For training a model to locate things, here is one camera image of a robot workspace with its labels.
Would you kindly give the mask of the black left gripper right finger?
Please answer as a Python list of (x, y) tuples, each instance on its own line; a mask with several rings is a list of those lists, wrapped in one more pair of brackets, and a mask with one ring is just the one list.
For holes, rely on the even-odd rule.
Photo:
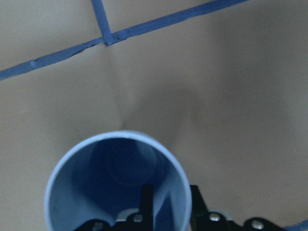
[(224, 212), (209, 210), (197, 185), (191, 185), (192, 212), (190, 228), (192, 231), (284, 231), (285, 228), (260, 217), (247, 219), (238, 224)]

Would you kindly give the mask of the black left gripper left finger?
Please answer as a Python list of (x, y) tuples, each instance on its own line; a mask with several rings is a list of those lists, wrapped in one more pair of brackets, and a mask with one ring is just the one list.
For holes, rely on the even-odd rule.
[(154, 187), (141, 188), (140, 206), (137, 212), (129, 214), (124, 221), (110, 225), (100, 219), (89, 220), (79, 226), (80, 231), (153, 231), (154, 230)]

